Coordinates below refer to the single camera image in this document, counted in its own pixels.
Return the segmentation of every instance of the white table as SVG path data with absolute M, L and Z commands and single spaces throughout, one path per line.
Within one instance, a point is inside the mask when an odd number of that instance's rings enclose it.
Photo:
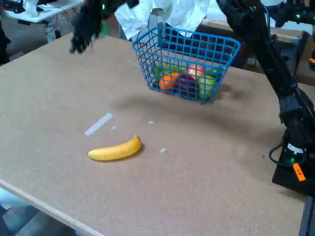
M 55 38 L 55 31 L 54 31 L 55 22 L 52 21 L 52 18 L 64 11 L 67 11 L 71 8 L 82 5 L 83 2 L 84 0 L 58 0 L 52 3 L 42 4 L 42 5 L 39 5 L 38 7 L 41 7 L 44 11 L 39 12 L 38 16 L 36 17 L 30 16 L 29 14 L 26 14 L 26 12 L 15 14 L 12 11 L 3 11 L 3 14 L 6 17 L 28 21 L 32 23 L 40 23 L 43 20 L 46 20 L 49 23 L 48 27 L 45 28 L 45 31 L 47 34 L 47 41 L 51 42 L 53 41 L 53 38 Z

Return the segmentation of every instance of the orange tag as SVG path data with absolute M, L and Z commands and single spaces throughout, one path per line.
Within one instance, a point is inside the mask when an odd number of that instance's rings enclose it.
M 304 174 L 303 174 L 303 172 L 301 170 L 301 167 L 300 167 L 300 165 L 298 163 L 294 163 L 293 164 L 293 168 L 295 170 L 296 176 L 299 178 L 299 181 L 306 180 L 305 176 L 304 176 Z

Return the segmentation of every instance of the green apple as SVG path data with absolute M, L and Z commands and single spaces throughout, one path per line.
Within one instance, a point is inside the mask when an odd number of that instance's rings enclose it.
M 216 79 L 210 75 L 198 78 L 199 97 L 201 99 L 209 99 L 211 90 L 216 82 Z

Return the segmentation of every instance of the orange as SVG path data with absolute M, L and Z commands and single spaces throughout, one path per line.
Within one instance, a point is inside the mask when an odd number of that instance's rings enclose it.
M 179 73 L 172 72 L 169 75 L 164 75 L 158 82 L 159 88 L 165 91 L 172 91 L 175 85 L 178 85 Z

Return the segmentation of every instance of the tape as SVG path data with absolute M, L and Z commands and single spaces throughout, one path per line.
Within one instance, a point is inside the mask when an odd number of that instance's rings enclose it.
M 107 121 L 109 121 L 113 115 L 111 113 L 107 113 L 101 119 L 98 120 L 94 125 L 92 125 L 87 131 L 84 132 L 85 135 L 89 136 L 95 133 L 98 129 L 100 129 Z

